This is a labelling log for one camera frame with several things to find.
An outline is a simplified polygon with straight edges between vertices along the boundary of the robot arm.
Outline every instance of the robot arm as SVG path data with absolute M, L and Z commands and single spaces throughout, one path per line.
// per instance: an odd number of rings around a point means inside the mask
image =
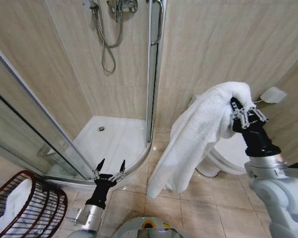
M 79 226 L 82 230 L 71 233 L 68 238 L 94 238 L 97 236 L 101 223 L 101 215 L 106 207 L 105 201 L 109 189 L 115 186 L 125 177 L 125 160 L 120 170 L 115 175 L 100 174 L 105 159 L 103 159 L 94 170 L 95 191 L 90 199 L 85 203 L 83 209 L 71 210 L 67 214 L 67 219 Z
M 265 203 L 273 238 L 298 238 L 298 163 L 288 166 L 266 134 L 268 119 L 256 108 L 246 111 L 231 99 L 232 130 L 241 133 L 250 161 L 245 164 L 251 188 Z

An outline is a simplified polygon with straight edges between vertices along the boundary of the laundry basket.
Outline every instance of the laundry basket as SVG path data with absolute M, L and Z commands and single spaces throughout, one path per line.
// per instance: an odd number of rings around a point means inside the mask
M 17 216 L 0 233 L 0 238 L 49 238 L 65 216 L 66 194 L 31 172 L 20 171 L 0 188 L 0 217 L 8 195 L 25 179 L 32 182 L 30 195 Z

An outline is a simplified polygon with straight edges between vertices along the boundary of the beige tiled floor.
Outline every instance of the beige tiled floor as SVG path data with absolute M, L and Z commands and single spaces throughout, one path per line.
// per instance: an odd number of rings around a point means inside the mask
M 181 194 L 163 191 L 146 196 L 148 180 L 168 145 L 170 131 L 155 131 L 149 164 L 126 188 L 110 193 L 103 212 L 100 237 L 109 238 L 128 219 L 156 216 L 197 238 L 269 238 L 270 218 L 263 203 L 248 187 L 247 176 L 220 173 L 206 178 L 195 172 Z M 91 194 L 66 191 L 69 209 L 83 206 Z M 54 238 L 65 238 L 75 230 L 64 221 Z

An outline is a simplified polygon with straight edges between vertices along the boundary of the shower enclosure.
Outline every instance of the shower enclosure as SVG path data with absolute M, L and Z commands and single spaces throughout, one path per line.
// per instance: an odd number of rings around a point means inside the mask
M 104 0 L 109 40 L 117 25 Z M 151 146 L 166 0 L 139 1 L 123 17 L 102 70 L 102 44 L 79 1 L 0 1 L 0 155 L 59 183 L 93 185 L 96 165 L 126 176 Z

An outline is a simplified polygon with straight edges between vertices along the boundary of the toilet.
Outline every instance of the toilet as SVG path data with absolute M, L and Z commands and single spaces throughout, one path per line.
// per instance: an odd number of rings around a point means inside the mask
M 221 138 L 196 169 L 207 177 L 215 177 L 220 171 L 243 175 L 246 173 L 244 164 L 249 161 L 245 154 L 246 147 L 240 133 L 236 133 L 230 139 Z

